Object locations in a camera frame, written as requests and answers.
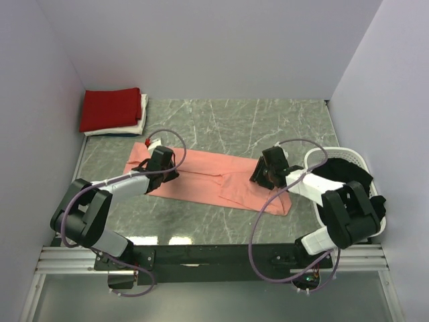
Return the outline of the pink t-shirt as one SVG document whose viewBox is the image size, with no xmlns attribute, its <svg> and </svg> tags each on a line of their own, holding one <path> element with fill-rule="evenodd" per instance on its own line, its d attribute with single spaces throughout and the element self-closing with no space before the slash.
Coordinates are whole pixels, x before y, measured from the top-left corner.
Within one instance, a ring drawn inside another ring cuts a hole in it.
<svg viewBox="0 0 429 322">
<path fill-rule="evenodd" d="M 277 192 L 249 179 L 256 159 L 188 150 L 179 177 L 164 183 L 152 196 L 243 210 L 260 210 Z"/>
</svg>

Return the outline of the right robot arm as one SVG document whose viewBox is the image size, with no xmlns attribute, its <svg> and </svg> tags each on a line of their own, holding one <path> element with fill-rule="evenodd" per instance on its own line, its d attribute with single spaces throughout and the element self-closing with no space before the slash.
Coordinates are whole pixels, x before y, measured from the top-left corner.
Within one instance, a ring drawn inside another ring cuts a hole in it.
<svg viewBox="0 0 429 322">
<path fill-rule="evenodd" d="M 284 149 L 277 144 L 262 151 L 249 179 L 269 190 L 287 188 L 323 209 L 322 227 L 298 238 L 293 245 L 295 262 L 303 268 L 310 267 L 323 252 L 343 250 L 377 236 L 386 226 L 385 215 L 376 211 L 361 183 L 323 178 L 312 173 L 315 169 L 289 165 Z"/>
</svg>

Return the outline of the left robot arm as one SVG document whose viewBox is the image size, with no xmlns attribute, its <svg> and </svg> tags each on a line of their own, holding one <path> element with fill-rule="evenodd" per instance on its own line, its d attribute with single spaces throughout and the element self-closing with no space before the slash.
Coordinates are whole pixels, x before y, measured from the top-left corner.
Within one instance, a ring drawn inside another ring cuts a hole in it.
<svg viewBox="0 0 429 322">
<path fill-rule="evenodd" d="M 124 270 L 134 263 L 133 242 L 106 228 L 111 207 L 125 199 L 147 195 L 163 183 L 178 178 L 175 153 L 158 146 L 130 172 L 100 182 L 76 179 L 69 186 L 50 227 L 78 246 L 110 255 L 116 268 Z"/>
</svg>

